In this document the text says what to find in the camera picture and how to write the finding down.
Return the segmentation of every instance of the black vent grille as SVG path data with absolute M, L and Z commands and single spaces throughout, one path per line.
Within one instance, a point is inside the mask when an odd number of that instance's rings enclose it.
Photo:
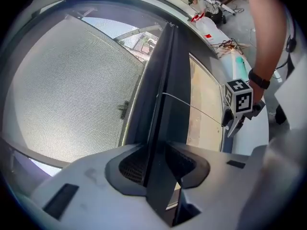
M 179 181 L 196 167 L 196 162 L 172 147 L 166 149 L 166 162 Z
M 127 179 L 142 185 L 147 163 L 147 149 L 139 149 L 123 159 L 119 171 Z

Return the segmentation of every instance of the person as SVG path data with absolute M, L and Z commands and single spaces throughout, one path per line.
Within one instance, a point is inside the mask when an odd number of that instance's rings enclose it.
M 251 15 L 256 29 L 256 62 L 250 77 L 250 86 L 254 91 L 253 102 L 257 103 L 263 97 L 267 87 L 263 83 L 270 83 L 270 79 L 277 67 L 286 40 L 286 12 L 279 0 L 249 0 Z M 294 69 L 290 53 L 287 60 L 287 77 Z M 272 119 L 282 124 L 286 120 L 281 106 L 278 106 Z
M 226 23 L 226 17 L 223 12 L 218 8 L 216 3 L 209 3 L 205 0 L 188 0 L 189 5 L 199 14 L 205 13 L 206 17 L 209 17 L 215 24 L 219 24 L 223 21 Z

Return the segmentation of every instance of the hand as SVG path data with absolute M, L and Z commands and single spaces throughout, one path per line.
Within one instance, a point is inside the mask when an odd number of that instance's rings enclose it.
M 254 90 L 254 100 L 253 103 L 258 103 L 263 97 L 264 89 L 260 88 L 257 84 L 255 84 L 252 80 L 249 81 L 250 87 Z

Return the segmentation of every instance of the thin wire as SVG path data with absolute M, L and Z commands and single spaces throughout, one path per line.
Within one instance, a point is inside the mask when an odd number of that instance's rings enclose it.
M 220 44 L 223 44 L 223 43 L 218 43 L 218 44 L 211 44 L 211 45 L 220 45 Z
M 250 29 L 250 31 L 249 31 L 249 43 L 251 44 L 251 45 L 253 45 L 253 43 L 251 42 L 251 40 L 250 40 L 250 38 L 251 38 L 251 30 L 253 30 L 252 28 Z
M 238 8 L 238 5 L 236 5 L 233 1 L 231 2 L 233 5 L 236 6 L 235 9 L 233 9 L 233 11 L 237 12 L 237 13 L 242 13 L 244 11 L 243 8 Z
M 274 71 L 276 71 L 276 70 L 279 69 L 279 68 L 284 67 L 287 63 L 288 63 L 288 59 L 287 59 L 280 67 L 277 67 Z
M 220 49 L 226 49 L 228 51 L 231 51 L 232 49 L 234 49 L 236 52 L 238 52 L 239 54 L 244 54 L 243 52 L 241 53 L 239 50 L 237 50 L 235 47 L 229 49 L 229 48 L 224 48 L 224 47 L 214 47 L 214 46 L 209 46 L 209 47 L 212 47 L 212 48 L 220 48 Z
M 216 121 L 213 117 L 210 117 L 208 114 L 204 113 L 202 110 L 198 109 L 197 107 L 192 106 L 192 105 L 190 105 L 189 103 L 186 103 L 185 101 L 183 101 L 183 100 L 181 100 L 181 99 L 179 99 L 179 98 L 177 98 L 177 97 L 175 97 L 175 96 L 173 96 L 173 95 L 171 95 L 171 94 L 169 94 L 169 93 L 162 92 L 162 94 L 171 96 L 171 97 L 175 98 L 176 100 L 181 101 L 181 102 L 184 103 L 185 105 L 188 105 L 188 106 L 190 106 L 190 107 L 195 108 L 196 110 L 198 110 L 198 111 L 200 111 L 201 113 L 205 114 L 207 117 L 211 118 L 213 121 L 215 121 L 216 123 L 218 123 L 218 124 L 220 124 L 222 127 L 224 127 L 220 122 Z
M 240 45 L 236 42 L 236 40 L 234 38 L 231 38 L 231 42 L 234 41 L 236 43 L 236 46 L 234 47 L 234 49 L 236 49 L 236 47 L 238 47 L 239 50 L 237 50 L 240 54 L 244 54 Z

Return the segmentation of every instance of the floor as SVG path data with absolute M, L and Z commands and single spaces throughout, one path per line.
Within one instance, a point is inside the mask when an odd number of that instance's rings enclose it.
M 242 8 L 244 11 L 241 13 L 237 13 L 236 16 L 224 11 L 224 15 L 226 16 L 227 23 L 222 24 L 220 29 L 229 37 L 234 38 L 238 43 L 243 44 L 253 44 L 248 48 L 243 49 L 243 52 L 253 67 L 255 65 L 256 60 L 256 38 L 255 38 L 255 26 L 250 14 L 250 7 L 248 0 L 234 0 L 231 3 L 227 4 L 230 8 Z M 284 50 L 278 66 L 283 64 L 287 59 L 287 52 Z M 278 70 L 280 76 L 273 76 L 271 79 L 270 87 L 264 93 L 264 99 L 267 105 L 268 112 L 275 112 L 276 107 L 278 106 L 278 102 L 274 96 L 275 92 L 281 86 L 282 81 L 285 80 L 287 67 Z M 269 121 L 269 131 L 270 131 L 270 140 L 276 135 L 280 135 L 285 133 L 289 129 L 289 125 L 287 122 L 282 125 L 278 125 L 275 122 Z

